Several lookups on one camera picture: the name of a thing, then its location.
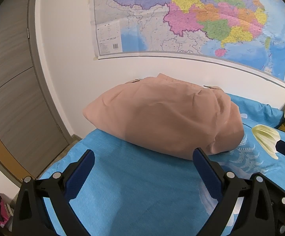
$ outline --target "wall baseboard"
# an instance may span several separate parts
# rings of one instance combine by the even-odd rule
[[[73,141],[76,141],[76,140],[80,141],[82,139],[80,136],[78,136],[76,134],[72,134],[71,138],[73,139]]]

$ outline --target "door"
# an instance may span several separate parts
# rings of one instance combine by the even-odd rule
[[[68,146],[41,92],[27,30],[28,0],[0,5],[0,163],[37,177]]]

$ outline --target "colorful map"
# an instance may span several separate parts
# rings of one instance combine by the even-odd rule
[[[94,0],[98,56],[206,55],[285,81],[282,0]]]

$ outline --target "blue fabric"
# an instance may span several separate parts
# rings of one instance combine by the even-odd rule
[[[285,189],[285,156],[269,156],[252,134],[257,124],[277,126],[282,112],[268,105],[231,95],[239,105],[244,138],[233,151],[209,156],[225,171],[249,178],[260,171]],[[285,141],[285,133],[279,131]],[[72,208],[92,236],[196,235],[217,204],[211,198],[192,161],[159,154],[95,130],[77,143],[62,160],[42,176],[64,171],[87,150],[93,150],[95,165]],[[65,235],[52,204],[46,207],[59,235]],[[228,235],[237,217],[235,207],[223,235]]]
[[[251,99],[242,98],[232,94],[228,95],[231,97],[231,101],[239,107],[240,113],[247,114],[248,119],[258,122],[258,124],[277,128],[283,121],[283,111]]]

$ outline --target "pink fabric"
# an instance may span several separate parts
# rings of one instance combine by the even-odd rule
[[[244,136],[239,108],[218,87],[166,75],[118,85],[83,111],[98,129],[147,149],[192,160],[235,149]]]

